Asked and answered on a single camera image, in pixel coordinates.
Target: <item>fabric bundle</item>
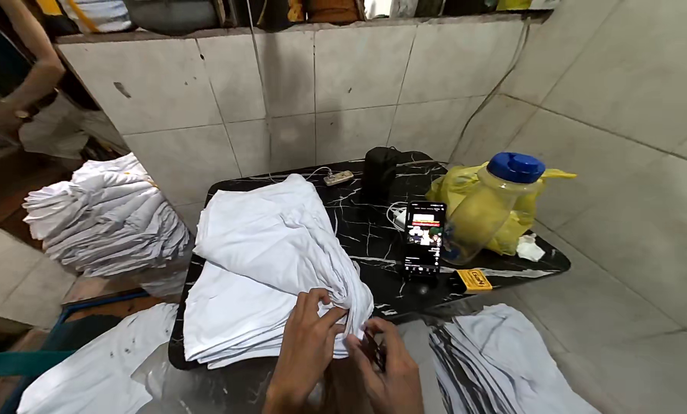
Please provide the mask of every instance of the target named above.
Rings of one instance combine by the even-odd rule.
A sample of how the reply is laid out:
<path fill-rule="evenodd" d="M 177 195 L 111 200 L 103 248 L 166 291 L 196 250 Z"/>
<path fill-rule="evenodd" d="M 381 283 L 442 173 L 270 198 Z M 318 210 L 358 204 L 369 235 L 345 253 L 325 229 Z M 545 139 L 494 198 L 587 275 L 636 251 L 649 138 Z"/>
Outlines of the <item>fabric bundle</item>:
<path fill-rule="evenodd" d="M 535 326 L 510 306 L 433 327 L 431 349 L 450 413 L 599 414 L 571 390 Z"/>
<path fill-rule="evenodd" d="M 23 203 L 46 254 L 85 276 L 161 268 L 181 256 L 190 234 L 133 153 L 88 161 Z"/>
<path fill-rule="evenodd" d="M 129 315 L 42 374 L 24 391 L 18 414 L 134 414 L 152 400 L 131 374 L 170 340 L 177 305 Z"/>
<path fill-rule="evenodd" d="M 348 356 L 347 334 L 363 336 L 371 293 L 301 175 L 250 192 L 218 191 L 201 212 L 193 251 L 207 261 L 185 302 L 186 360 L 219 368 L 279 355 L 297 294 L 316 287 L 348 309 L 334 357 Z M 319 315 L 329 308 L 320 305 Z"/>

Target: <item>black marble table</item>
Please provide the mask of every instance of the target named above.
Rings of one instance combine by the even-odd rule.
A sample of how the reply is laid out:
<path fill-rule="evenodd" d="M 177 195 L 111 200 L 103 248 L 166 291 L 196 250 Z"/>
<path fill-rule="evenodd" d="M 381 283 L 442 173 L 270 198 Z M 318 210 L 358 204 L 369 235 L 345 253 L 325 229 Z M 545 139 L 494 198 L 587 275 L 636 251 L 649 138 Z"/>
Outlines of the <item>black marble table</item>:
<path fill-rule="evenodd" d="M 315 172 L 319 166 L 222 181 L 210 188 L 206 203 L 218 190 L 250 191 L 283 181 L 288 174 L 298 173 L 308 178 L 309 174 L 315 172 L 309 181 L 318 190 L 341 246 L 361 267 L 361 280 L 367 284 L 374 296 L 374 316 L 397 323 L 410 320 L 416 317 L 418 312 L 433 306 L 470 296 L 465 293 L 466 287 L 454 272 L 454 268 L 442 267 L 437 280 L 431 279 L 427 283 L 422 279 L 405 280 L 400 272 L 403 233 L 396 230 L 385 217 L 387 208 L 395 201 L 424 200 L 431 182 L 447 170 L 423 153 L 403 153 L 398 160 L 396 177 L 387 200 L 369 202 L 360 194 L 363 165 L 363 160 L 326 165 L 334 173 L 346 170 L 354 173 L 353 180 L 331 187 L 323 183 L 323 177 L 328 175 L 326 169 Z M 488 276 L 494 289 L 499 289 L 523 284 L 538 277 L 555 276 L 571 267 L 569 259 L 540 236 L 536 242 L 546 252 L 538 262 L 520 259 L 517 256 L 500 256 L 490 250 L 483 250 L 464 268 L 489 269 L 490 273 L 502 275 Z M 169 346 L 170 362 L 179 369 L 192 369 L 198 366 L 197 362 L 184 360 L 182 316 L 187 292 L 200 277 L 204 262 L 205 259 L 200 256 L 192 256 L 172 332 Z"/>

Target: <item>phone screen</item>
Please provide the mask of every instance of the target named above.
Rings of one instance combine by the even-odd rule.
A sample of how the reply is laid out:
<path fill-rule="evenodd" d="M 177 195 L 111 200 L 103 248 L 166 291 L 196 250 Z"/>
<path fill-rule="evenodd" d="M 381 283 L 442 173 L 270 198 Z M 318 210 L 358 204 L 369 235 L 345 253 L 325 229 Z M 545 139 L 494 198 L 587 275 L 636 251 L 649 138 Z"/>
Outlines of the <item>phone screen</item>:
<path fill-rule="evenodd" d="M 406 242 L 404 270 L 409 273 L 437 275 L 440 271 L 440 246 L 446 205 L 442 202 L 413 201 L 405 217 Z"/>

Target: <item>power strip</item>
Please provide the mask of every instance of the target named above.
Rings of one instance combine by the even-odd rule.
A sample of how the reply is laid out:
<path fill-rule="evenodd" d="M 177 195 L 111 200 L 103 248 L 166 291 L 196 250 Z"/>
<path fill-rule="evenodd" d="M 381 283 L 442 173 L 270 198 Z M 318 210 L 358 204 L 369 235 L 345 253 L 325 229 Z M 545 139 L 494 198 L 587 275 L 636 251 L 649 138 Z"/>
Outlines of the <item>power strip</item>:
<path fill-rule="evenodd" d="M 353 177 L 354 174 L 352 172 L 343 171 L 339 172 L 338 174 L 332 174 L 327 177 L 323 177 L 323 182 L 330 187 L 351 180 Z"/>

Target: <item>yellow plastic bag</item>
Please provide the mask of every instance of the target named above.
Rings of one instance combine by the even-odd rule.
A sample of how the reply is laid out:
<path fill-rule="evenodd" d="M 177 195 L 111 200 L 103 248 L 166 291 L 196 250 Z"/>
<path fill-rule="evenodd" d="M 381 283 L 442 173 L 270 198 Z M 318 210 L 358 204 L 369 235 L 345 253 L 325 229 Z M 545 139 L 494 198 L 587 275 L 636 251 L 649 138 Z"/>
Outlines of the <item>yellow plastic bag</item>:
<path fill-rule="evenodd" d="M 488 163 L 479 166 L 455 166 L 451 168 L 448 174 L 431 183 L 431 190 L 425 194 L 425 198 L 429 201 L 445 202 L 447 205 L 446 217 L 451 217 L 456 207 L 474 189 L 474 184 L 479 181 L 477 171 L 484 168 L 486 164 Z M 545 187 L 546 178 L 576 178 L 576 174 L 559 169 L 546 169 L 538 180 L 542 184 L 540 191 L 517 199 L 514 209 L 510 212 L 510 217 L 486 245 L 487 249 L 499 254 L 515 255 L 517 240 L 533 226 L 536 215 L 536 198 Z"/>

